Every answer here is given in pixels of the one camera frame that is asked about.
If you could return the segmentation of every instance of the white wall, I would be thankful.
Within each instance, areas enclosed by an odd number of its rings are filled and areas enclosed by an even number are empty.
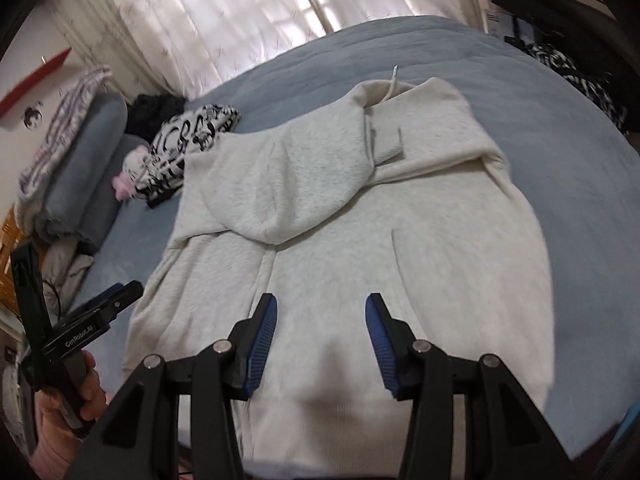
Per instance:
[[[49,59],[68,48],[65,38],[42,5],[36,6],[0,61],[0,99],[22,79]],[[15,199],[17,177],[28,166],[46,134],[46,125],[60,100],[60,87],[81,71],[82,63],[73,53],[59,70],[25,94],[7,115],[0,118],[0,222]],[[36,130],[24,126],[24,111],[43,102],[42,125]]]

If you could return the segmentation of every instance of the gray hoodie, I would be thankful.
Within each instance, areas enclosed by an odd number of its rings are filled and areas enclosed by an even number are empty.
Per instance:
[[[181,358],[226,337],[263,292],[278,325],[260,388],[234,406],[251,463],[397,475],[411,405],[383,386],[364,321],[372,292],[451,355],[497,353],[540,408],[552,384],[542,232],[504,155],[436,78],[367,81],[188,158],[125,373],[149,353]]]

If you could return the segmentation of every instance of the plaid blanket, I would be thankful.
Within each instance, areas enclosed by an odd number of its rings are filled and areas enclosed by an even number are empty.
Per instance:
[[[74,142],[95,95],[110,76],[111,69],[106,65],[92,68],[65,94],[33,162],[18,177],[15,222],[25,235],[33,232],[34,218],[42,209],[53,174]]]

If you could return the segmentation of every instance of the white drawstring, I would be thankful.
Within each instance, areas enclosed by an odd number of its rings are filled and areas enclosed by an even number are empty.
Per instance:
[[[384,102],[387,99],[391,98],[391,96],[394,94],[394,91],[396,90],[397,82],[398,82],[398,65],[394,67],[394,74],[391,76],[391,84],[389,85],[389,90],[386,92],[386,95],[382,98],[382,101],[380,102]]]

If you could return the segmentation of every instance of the blue bedsheet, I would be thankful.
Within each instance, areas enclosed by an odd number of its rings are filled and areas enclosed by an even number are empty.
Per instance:
[[[190,103],[242,112],[238,132],[276,126],[367,79],[438,76],[468,99],[505,151],[545,234],[554,280],[556,382],[545,415],[575,456],[640,397],[640,158],[607,117],[547,67],[433,16],[369,22],[294,49]],[[145,281],[179,198],[121,209],[78,301]],[[108,390],[122,382],[129,313],[90,349]]]

